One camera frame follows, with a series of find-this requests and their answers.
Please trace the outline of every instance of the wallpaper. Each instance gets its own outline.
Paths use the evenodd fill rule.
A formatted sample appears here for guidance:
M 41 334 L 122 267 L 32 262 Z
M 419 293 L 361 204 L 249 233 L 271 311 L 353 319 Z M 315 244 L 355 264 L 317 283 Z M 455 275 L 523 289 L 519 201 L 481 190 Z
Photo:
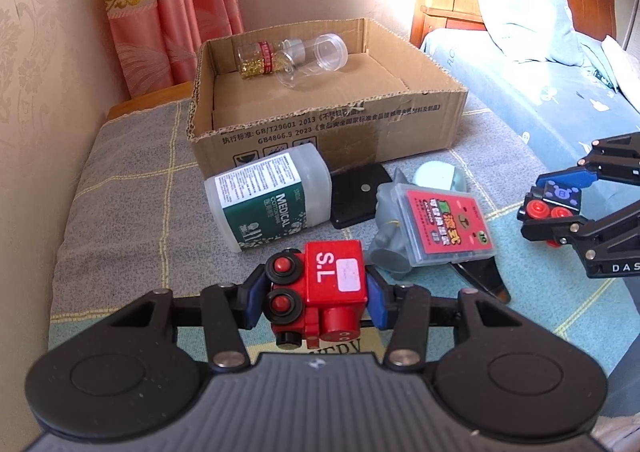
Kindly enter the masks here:
M 102 0 L 0 0 L 0 450 L 37 432 L 22 384 L 46 349 L 56 251 L 95 134 L 128 98 Z

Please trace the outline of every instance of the red knob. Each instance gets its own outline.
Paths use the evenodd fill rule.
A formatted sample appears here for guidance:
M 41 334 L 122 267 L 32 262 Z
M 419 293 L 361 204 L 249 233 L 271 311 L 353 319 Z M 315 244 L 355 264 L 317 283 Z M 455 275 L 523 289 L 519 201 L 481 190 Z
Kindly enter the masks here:
M 291 301 L 286 295 L 278 295 L 271 301 L 271 309 L 276 313 L 283 313 L 289 310 L 291 307 Z
M 360 336 L 360 320 L 350 307 L 322 310 L 320 338 L 325 342 L 347 342 Z
M 287 257 L 279 257 L 273 262 L 273 269 L 277 273 L 288 273 L 293 263 Z
M 551 217 L 571 217 L 572 215 L 574 215 L 574 213 L 564 207 L 554 207 L 551 210 Z
M 546 219 L 549 217 L 550 208 L 540 199 L 532 199 L 527 203 L 527 215 L 532 219 Z

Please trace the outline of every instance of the red toy block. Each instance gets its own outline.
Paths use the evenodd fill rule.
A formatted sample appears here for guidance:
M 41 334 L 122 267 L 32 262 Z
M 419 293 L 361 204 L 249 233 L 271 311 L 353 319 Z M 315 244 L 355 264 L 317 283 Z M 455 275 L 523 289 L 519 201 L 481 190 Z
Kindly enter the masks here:
M 320 340 L 346 342 L 360 336 L 367 303 L 364 257 L 360 241 L 308 242 L 303 254 L 273 255 L 265 266 L 273 289 L 264 313 L 279 347 L 309 349 Z

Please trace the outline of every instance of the cardboard box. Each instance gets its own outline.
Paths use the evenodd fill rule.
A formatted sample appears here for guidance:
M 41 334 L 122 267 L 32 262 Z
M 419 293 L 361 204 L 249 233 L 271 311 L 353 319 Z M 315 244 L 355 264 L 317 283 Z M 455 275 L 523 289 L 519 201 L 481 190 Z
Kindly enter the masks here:
M 299 88 L 242 80 L 237 48 L 339 34 L 349 60 Z M 377 22 L 319 20 L 209 40 L 200 48 L 187 137 L 205 178 L 302 143 L 331 171 L 451 146 L 467 90 Z

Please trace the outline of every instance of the green label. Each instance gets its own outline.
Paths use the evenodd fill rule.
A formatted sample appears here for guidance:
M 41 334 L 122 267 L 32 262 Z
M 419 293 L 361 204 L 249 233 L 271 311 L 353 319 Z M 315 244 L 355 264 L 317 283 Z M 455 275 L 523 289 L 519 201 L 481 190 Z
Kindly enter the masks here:
M 225 208 L 240 248 L 253 248 L 295 234 L 306 225 L 305 192 L 302 183 Z
M 261 159 L 215 179 L 240 248 L 275 241 L 306 226 L 305 193 L 290 154 Z

